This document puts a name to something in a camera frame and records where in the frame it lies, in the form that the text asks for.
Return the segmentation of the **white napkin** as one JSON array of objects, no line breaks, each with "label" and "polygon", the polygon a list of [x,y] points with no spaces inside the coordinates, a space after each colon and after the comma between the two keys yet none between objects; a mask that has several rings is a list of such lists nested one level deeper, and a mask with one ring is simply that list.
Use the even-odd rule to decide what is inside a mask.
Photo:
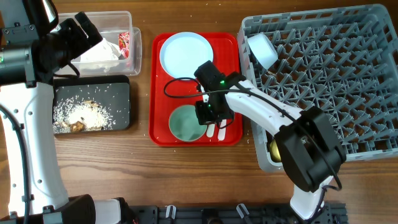
[{"label": "white napkin", "polygon": [[118,60],[121,56],[119,47],[105,38],[80,56],[80,62],[104,62]]}]

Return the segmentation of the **red sauce packet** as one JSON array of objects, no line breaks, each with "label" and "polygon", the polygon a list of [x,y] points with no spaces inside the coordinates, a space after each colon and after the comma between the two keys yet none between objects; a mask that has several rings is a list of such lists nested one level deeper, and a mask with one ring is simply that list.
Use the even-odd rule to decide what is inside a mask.
[{"label": "red sauce packet", "polygon": [[118,35],[118,41],[119,41],[119,49],[121,51],[121,55],[124,58],[129,57],[129,41],[130,41],[130,33],[129,32],[123,32]]}]

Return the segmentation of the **light blue food bowl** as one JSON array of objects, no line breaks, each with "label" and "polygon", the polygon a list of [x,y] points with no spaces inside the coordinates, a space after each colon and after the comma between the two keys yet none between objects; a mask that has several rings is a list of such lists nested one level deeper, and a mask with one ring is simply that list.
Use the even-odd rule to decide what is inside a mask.
[{"label": "light blue food bowl", "polygon": [[248,45],[264,69],[270,69],[278,60],[277,51],[266,35],[259,33],[248,38]]}]

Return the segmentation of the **yellow plastic cup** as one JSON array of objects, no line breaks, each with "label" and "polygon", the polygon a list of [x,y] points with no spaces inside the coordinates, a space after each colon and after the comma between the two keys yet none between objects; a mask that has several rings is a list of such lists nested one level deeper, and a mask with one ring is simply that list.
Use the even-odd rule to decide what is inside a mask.
[{"label": "yellow plastic cup", "polygon": [[281,162],[281,156],[276,141],[273,139],[269,144],[269,153],[273,162]]}]

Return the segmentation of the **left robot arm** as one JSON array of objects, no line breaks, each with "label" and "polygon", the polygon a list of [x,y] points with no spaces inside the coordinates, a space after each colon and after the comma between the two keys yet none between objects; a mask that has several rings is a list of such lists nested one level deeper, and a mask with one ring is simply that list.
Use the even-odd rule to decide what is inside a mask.
[{"label": "left robot arm", "polygon": [[137,223],[121,198],[70,197],[57,162],[53,79],[100,43],[84,12],[60,21],[52,1],[2,1],[1,120],[11,191],[2,223]]}]

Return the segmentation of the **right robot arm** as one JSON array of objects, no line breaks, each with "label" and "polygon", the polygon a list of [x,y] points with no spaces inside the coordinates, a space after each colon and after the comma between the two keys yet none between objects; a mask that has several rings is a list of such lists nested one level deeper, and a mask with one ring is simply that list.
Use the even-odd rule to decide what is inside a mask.
[{"label": "right robot arm", "polygon": [[221,73],[207,61],[195,73],[198,90],[208,101],[197,101],[200,124],[220,125],[224,119],[242,114],[274,138],[285,173],[294,184],[290,206],[309,223],[320,215],[327,190],[341,190],[337,176],[346,153],[328,116],[313,106],[303,110],[265,94],[240,73]]}]

